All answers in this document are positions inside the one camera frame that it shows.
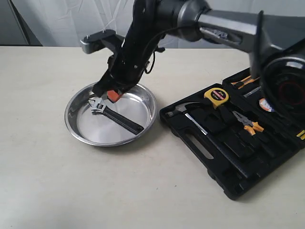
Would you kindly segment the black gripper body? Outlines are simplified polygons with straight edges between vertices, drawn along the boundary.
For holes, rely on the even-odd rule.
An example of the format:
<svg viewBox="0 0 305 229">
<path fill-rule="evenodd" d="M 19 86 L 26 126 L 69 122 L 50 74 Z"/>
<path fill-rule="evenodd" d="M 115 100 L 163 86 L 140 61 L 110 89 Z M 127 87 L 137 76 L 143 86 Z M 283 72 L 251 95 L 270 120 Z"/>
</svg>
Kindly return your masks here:
<svg viewBox="0 0 305 229">
<path fill-rule="evenodd" d="M 101 97 L 107 91 L 124 94 L 141 79 L 147 62 L 163 38 L 155 27 L 130 25 L 124 43 L 92 92 Z"/>
</svg>

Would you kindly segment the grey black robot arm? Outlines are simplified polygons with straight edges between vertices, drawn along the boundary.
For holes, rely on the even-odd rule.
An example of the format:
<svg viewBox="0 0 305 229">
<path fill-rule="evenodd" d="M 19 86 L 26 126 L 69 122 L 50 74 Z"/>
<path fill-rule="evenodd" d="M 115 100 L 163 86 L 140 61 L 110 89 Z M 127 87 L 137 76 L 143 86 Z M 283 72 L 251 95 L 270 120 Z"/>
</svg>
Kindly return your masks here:
<svg viewBox="0 0 305 229">
<path fill-rule="evenodd" d="M 304 18 L 213 10 L 204 0 L 136 0 L 124 39 L 116 34 L 101 37 L 113 55 L 93 92 L 121 95 L 134 87 L 166 35 L 247 53 L 251 76 L 259 78 L 268 103 L 281 115 L 304 121 Z"/>
</svg>

